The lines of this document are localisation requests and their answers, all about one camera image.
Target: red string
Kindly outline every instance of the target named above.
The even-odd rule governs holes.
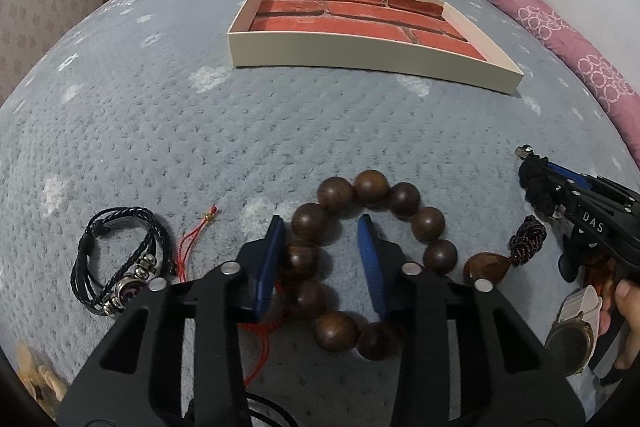
[[[187,258],[191,253],[193,245],[196,239],[198,238],[198,236],[200,235],[200,232],[202,231],[202,229],[204,229],[207,223],[210,223],[211,221],[213,221],[213,218],[216,215],[217,211],[218,209],[215,206],[212,206],[209,213],[204,215],[199,225],[195,229],[191,230],[191,232],[182,236],[182,239],[180,240],[180,245],[178,245],[178,252],[176,254],[177,275],[180,282],[187,282],[187,273],[186,273],[186,266],[185,266],[187,262]],[[183,252],[182,248],[185,243],[187,243],[187,245]],[[281,294],[282,288],[280,287],[280,285],[276,282],[275,286],[276,286],[276,292]],[[248,387],[249,384],[251,384],[252,381],[255,380],[255,378],[258,376],[258,374],[260,373],[264,365],[267,363],[267,360],[269,360],[269,354],[271,352],[271,345],[269,343],[269,334],[280,327],[280,325],[284,321],[284,318],[285,318],[285,315],[282,314],[276,320],[269,323],[238,324],[239,328],[243,329],[244,331],[249,331],[250,333],[253,333],[260,340],[260,355],[258,356],[258,360],[255,362],[253,370],[244,379],[245,387]]]

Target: patterned wallpaper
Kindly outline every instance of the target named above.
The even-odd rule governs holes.
[[[66,31],[102,0],[0,0],[0,105]]]

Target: cardboard box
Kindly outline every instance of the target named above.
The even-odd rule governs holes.
[[[236,67],[388,71],[508,94],[523,77],[489,37],[439,0],[246,0],[228,40]]]

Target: black bracelet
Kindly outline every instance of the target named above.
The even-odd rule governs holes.
[[[146,235],[126,263],[113,274],[107,284],[102,285],[89,270],[89,256],[94,250],[95,238],[111,232],[107,224],[124,218],[134,218],[146,223]],[[159,271],[156,266],[157,243],[162,253]],[[120,313],[152,277],[175,275],[172,251],[171,237],[148,208],[141,206],[107,208],[89,220],[78,242],[78,257],[71,269],[71,290],[76,299],[95,315]]]

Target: mattress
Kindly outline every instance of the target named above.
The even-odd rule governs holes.
[[[68,283],[89,218],[142,205],[174,237],[214,203],[190,277],[235,258],[271,216],[289,219],[326,177],[376,168],[417,185],[447,219],[460,261],[507,254],[532,209],[518,186],[514,149],[638,190],[638,168],[580,80],[486,0],[445,0],[489,35],[525,73],[516,95],[390,73],[328,68],[243,68],[230,62],[226,30],[244,0],[112,0],[71,29],[0,108],[0,344],[11,358],[25,341],[73,380],[111,319],[90,315]],[[407,223],[372,219],[419,261]],[[373,312],[354,219],[326,247],[335,305]],[[561,230],[511,269],[500,290],[544,340],[575,285],[557,270]],[[125,260],[142,230],[100,242],[102,279]],[[250,390],[305,426],[388,425],[399,359],[371,363],[318,349],[306,323],[271,336],[271,356]],[[185,343],[183,399],[193,377],[193,330]],[[246,370],[256,340],[241,333]],[[570,381],[588,413],[593,376]]]

